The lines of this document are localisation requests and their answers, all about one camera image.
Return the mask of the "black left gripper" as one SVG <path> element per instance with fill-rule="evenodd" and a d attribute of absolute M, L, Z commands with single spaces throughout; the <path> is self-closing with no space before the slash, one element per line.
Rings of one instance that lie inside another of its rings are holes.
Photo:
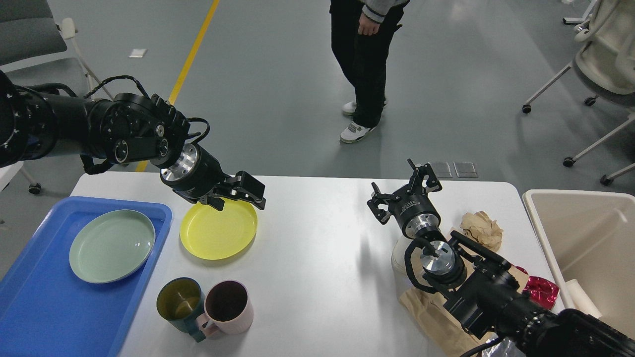
<path fill-rule="evenodd" d="M 195 204 L 200 202 L 222 212 L 225 197 L 212 194 L 229 190 L 226 196 L 264 210 L 265 185 L 246 171 L 229 176 L 222 172 L 220 163 L 198 144 L 185 144 L 179 158 L 167 169 L 160 170 L 161 182 L 174 193 Z"/>

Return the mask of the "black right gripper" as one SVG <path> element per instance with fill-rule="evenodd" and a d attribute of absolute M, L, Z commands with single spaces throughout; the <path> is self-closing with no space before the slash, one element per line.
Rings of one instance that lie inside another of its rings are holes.
<path fill-rule="evenodd" d="M 394 216 L 403 235 L 410 239 L 422 238 L 426 241 L 441 241 L 442 233 L 439 229 L 441 217 L 427 197 L 431 192 L 443 189 L 431 166 L 431 163 L 415 164 L 407 160 L 413 170 L 407 184 L 407 196 L 397 196 L 392 193 L 382 193 L 378 185 L 372 182 L 373 192 L 368 200 L 375 219 L 386 225 L 391 216 Z M 380 205 L 386 205 L 388 210 L 381 209 Z"/>

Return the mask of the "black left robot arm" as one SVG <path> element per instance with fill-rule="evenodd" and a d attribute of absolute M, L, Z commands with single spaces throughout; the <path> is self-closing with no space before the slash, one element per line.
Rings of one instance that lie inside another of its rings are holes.
<path fill-rule="evenodd" d="M 265 208 L 265 185 L 245 171 L 231 176 L 200 146 L 210 131 L 191 132 L 187 118 L 158 95 L 120 93 L 113 99 L 78 97 L 59 83 L 18 86 L 1 75 L 0 163 L 2 167 L 47 156 L 79 155 L 89 175 L 114 165 L 149 161 L 161 181 L 186 201 L 218 211 L 224 199 Z"/>

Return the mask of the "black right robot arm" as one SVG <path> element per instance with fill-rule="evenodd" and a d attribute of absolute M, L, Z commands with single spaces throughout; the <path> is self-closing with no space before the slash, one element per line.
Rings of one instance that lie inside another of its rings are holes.
<path fill-rule="evenodd" d="M 471 356 L 510 339 L 527 357 L 632 357 L 633 339 L 576 309 L 550 312 L 519 292 L 519 283 L 505 258 L 458 231 L 446 239 L 441 217 L 428 198 L 442 184 L 429 163 L 410 164 L 409 182 L 393 193 L 373 184 L 367 204 L 381 224 L 394 217 L 410 244 L 404 270 L 411 284 L 426 293 L 440 293 L 443 308 L 462 329 L 483 338 L 497 338 L 465 353 Z"/>

